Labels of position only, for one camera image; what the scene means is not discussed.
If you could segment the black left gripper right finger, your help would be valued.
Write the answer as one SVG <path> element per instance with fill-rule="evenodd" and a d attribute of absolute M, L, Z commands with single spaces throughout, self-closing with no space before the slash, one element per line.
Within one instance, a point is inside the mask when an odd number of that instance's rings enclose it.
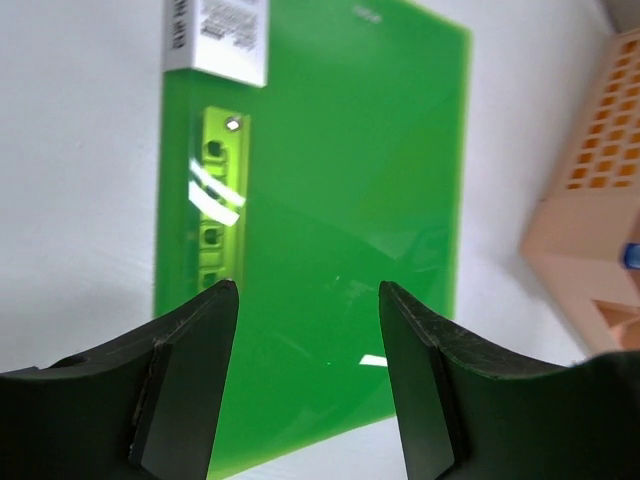
<path fill-rule="evenodd" d="M 639 355 L 564 367 L 510 351 L 379 287 L 379 317 L 411 479 L 635 479 Z"/>

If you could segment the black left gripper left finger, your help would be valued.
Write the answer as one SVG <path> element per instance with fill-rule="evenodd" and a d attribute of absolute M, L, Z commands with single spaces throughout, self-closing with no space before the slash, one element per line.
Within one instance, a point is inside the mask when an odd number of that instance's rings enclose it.
<path fill-rule="evenodd" d="M 84 352 L 1 376 L 5 479 L 203 479 L 239 310 L 222 280 Z"/>

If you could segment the clear blue-capped spray bottle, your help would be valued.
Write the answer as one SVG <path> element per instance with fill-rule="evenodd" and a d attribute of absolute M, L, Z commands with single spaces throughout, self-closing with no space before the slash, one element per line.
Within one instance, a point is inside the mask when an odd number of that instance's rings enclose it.
<path fill-rule="evenodd" d="M 622 248 L 621 262 L 628 270 L 640 269 L 640 244 L 629 242 Z"/>

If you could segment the green folder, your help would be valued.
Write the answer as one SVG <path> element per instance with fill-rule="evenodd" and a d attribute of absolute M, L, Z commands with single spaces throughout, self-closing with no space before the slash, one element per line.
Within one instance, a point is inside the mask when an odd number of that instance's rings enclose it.
<path fill-rule="evenodd" d="M 208 475 L 391 418 L 378 291 L 455 304 L 472 38 L 414 1 L 168 1 L 154 311 L 239 291 Z"/>

